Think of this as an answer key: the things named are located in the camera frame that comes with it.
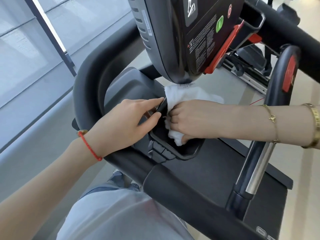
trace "white cloth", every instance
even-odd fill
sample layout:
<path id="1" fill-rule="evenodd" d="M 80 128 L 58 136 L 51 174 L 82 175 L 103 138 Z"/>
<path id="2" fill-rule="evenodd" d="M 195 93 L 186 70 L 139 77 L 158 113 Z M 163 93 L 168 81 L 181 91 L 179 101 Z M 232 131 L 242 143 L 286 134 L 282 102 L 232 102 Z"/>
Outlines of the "white cloth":
<path id="1" fill-rule="evenodd" d="M 224 103 L 224 99 L 218 95 L 209 94 L 202 88 L 197 87 L 194 83 L 189 84 L 177 84 L 164 88 L 165 96 L 167 97 L 168 113 L 173 109 L 176 104 L 188 100 L 207 100 L 217 102 L 220 104 Z M 171 117 L 167 115 L 165 120 L 165 127 L 169 130 L 168 136 L 174 139 L 177 146 L 182 146 L 182 137 L 184 134 L 171 130 Z"/>
<path id="2" fill-rule="evenodd" d="M 194 240 L 173 213 L 144 192 L 86 195 L 71 208 L 57 240 Z"/>

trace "red bracelet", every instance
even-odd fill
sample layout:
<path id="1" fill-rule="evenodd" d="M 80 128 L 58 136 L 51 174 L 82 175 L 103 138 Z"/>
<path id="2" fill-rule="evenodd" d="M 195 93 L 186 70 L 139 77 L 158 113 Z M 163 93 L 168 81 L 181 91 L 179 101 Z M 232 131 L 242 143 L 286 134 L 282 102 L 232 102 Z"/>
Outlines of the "red bracelet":
<path id="1" fill-rule="evenodd" d="M 87 148 L 90 150 L 90 152 L 92 153 L 92 155 L 94 155 L 94 157 L 98 160 L 101 161 L 102 157 L 97 156 L 97 154 L 94 152 L 94 150 L 91 148 L 91 146 L 87 143 L 85 137 L 83 135 L 85 135 L 88 131 L 87 130 L 79 130 L 78 131 L 78 136 L 82 138 L 83 142 L 85 143 L 85 145 L 87 146 Z"/>

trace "green button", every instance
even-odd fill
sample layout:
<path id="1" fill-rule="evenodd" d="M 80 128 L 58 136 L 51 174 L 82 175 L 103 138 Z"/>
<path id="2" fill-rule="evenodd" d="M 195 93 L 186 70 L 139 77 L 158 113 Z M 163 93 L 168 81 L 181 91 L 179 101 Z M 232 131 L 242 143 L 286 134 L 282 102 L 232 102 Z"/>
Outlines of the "green button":
<path id="1" fill-rule="evenodd" d="M 216 32 L 219 32 L 223 25 L 223 15 L 219 18 L 216 26 Z"/>

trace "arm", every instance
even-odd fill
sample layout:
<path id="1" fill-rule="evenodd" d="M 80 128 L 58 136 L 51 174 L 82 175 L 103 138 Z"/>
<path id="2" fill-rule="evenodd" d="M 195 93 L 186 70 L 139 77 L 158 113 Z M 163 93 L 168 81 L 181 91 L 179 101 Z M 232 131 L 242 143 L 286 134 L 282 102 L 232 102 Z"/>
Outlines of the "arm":
<path id="1" fill-rule="evenodd" d="M 154 113 L 141 125 L 143 114 L 163 98 L 124 100 L 102 117 L 85 135 L 98 156 L 126 148 L 148 133 L 158 122 Z M 81 138 L 40 174 L 0 203 L 1 239 L 31 239 L 81 175 L 97 160 Z"/>
<path id="2" fill-rule="evenodd" d="M 306 106 L 270 106 L 276 116 L 278 139 L 281 143 L 309 145 L 315 123 Z M 230 138 L 250 141 L 276 139 L 275 125 L 262 106 L 218 104 L 211 101 L 191 100 L 178 104 L 170 113 L 171 128 L 190 138 Z"/>

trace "blue jeans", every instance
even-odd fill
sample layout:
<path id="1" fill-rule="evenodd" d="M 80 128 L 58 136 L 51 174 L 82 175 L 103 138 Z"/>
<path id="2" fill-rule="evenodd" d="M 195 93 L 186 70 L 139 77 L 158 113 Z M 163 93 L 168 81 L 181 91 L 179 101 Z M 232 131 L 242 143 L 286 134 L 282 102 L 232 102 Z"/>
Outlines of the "blue jeans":
<path id="1" fill-rule="evenodd" d="M 120 190 L 120 189 L 128 189 L 133 191 L 140 191 L 139 185 L 133 183 L 130 184 L 129 187 L 125 188 L 125 180 L 124 180 L 124 174 L 120 171 L 116 171 L 109 180 L 104 183 L 97 186 L 94 186 L 93 188 L 87 189 L 79 199 L 85 197 L 86 195 L 89 195 L 91 193 L 100 192 L 100 191 L 110 191 L 110 190 Z"/>

